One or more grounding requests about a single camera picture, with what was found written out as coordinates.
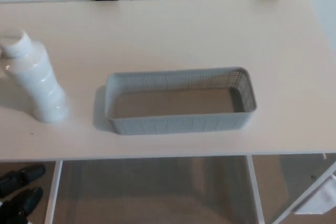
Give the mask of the black three-fingered left robot hand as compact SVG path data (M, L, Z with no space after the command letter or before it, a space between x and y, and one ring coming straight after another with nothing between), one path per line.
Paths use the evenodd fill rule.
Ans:
M46 172L43 164L33 164L1 175L1 199L28 186ZM28 217L44 195L42 187L28 188L1 202L1 223L29 223Z

